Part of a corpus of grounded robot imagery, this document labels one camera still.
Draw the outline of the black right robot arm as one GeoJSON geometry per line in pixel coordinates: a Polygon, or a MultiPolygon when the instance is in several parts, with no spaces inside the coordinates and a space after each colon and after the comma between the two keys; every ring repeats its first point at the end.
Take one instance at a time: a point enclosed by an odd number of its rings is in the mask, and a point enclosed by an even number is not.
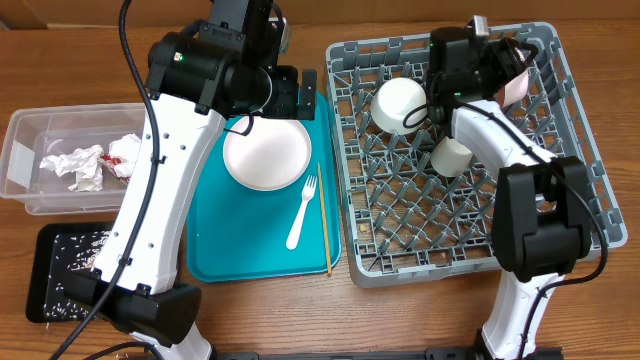
{"type": "Polygon", "coordinates": [[[529,89],[535,45],[492,39],[483,18],[431,32],[423,121],[445,128],[497,183],[490,240],[502,268],[497,297],[467,359],[560,359],[537,329],[554,290],[597,278],[607,241],[586,197],[585,164],[537,145],[504,113],[529,89]]]}

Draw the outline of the pink bowl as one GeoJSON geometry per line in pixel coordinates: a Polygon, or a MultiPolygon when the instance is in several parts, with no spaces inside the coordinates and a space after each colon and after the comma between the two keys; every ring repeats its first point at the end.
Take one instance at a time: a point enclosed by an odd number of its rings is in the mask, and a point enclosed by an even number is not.
{"type": "Polygon", "coordinates": [[[496,99],[502,108],[514,104],[524,98],[529,86],[528,68],[507,83],[497,94],[496,99]]]}

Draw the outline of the white plastic fork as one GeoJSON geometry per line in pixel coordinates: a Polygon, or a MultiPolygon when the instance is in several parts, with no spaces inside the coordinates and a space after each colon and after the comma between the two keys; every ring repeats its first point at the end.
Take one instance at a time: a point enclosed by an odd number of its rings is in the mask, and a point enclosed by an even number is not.
{"type": "Polygon", "coordinates": [[[288,250],[295,250],[297,248],[308,203],[315,195],[317,181],[318,178],[313,175],[309,175],[305,181],[301,193],[301,204],[286,240],[288,250]]]}

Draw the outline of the white paper ball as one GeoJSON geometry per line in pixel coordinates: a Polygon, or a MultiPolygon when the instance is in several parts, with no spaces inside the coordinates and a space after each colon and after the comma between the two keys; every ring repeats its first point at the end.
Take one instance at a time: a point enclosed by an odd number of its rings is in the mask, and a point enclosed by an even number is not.
{"type": "Polygon", "coordinates": [[[40,169],[53,171],[59,178],[73,173],[75,182],[67,187],[73,192],[97,192],[103,189],[103,173],[100,163],[104,150],[101,145],[77,148],[70,154],[44,157],[40,169]]]}

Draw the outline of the white cup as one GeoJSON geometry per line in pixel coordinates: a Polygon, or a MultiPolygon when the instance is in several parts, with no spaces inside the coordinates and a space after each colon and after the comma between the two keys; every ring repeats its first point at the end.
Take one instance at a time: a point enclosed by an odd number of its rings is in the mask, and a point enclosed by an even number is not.
{"type": "Polygon", "coordinates": [[[456,177],[468,168],[473,153],[455,139],[445,136],[431,153],[434,170],[445,177],[456,177]]]}

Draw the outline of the pink plate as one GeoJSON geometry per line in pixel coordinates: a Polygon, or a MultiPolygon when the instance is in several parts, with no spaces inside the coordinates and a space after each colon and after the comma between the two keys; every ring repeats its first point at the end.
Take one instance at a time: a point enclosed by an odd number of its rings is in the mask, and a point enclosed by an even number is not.
{"type": "Polygon", "coordinates": [[[305,173],[312,142],[300,121],[256,116],[249,133],[239,135],[248,127],[248,117],[237,120],[222,146],[224,165],[236,182],[252,190],[275,191],[305,173]]]}

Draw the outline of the red snack wrapper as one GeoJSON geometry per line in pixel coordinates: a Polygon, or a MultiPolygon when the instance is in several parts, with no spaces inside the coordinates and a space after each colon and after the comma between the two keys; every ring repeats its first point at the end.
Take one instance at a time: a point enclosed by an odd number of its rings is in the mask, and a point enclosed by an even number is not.
{"type": "Polygon", "coordinates": [[[99,161],[115,178],[124,183],[129,182],[134,169],[132,162],[112,158],[109,155],[100,157],[99,161]]]}

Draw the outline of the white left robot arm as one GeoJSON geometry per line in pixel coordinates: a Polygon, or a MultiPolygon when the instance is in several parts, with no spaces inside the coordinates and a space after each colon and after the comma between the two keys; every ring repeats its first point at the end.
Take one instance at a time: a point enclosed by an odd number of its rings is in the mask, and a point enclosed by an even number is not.
{"type": "Polygon", "coordinates": [[[234,116],[311,120],[317,74],[282,65],[287,24],[272,0],[216,0],[210,15],[166,34],[135,83],[146,122],[107,241],[64,294],[158,359],[213,359],[199,332],[198,287],[177,281],[185,220],[212,148],[234,116]]]}

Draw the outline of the small white bowl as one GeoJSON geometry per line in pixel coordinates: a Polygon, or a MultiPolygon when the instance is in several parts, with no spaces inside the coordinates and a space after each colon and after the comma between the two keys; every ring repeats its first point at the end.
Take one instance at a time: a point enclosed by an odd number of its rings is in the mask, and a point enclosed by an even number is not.
{"type": "Polygon", "coordinates": [[[385,82],[374,95],[370,114],[384,132],[406,135],[426,120],[426,94],[421,85],[399,77],[385,82]]]}

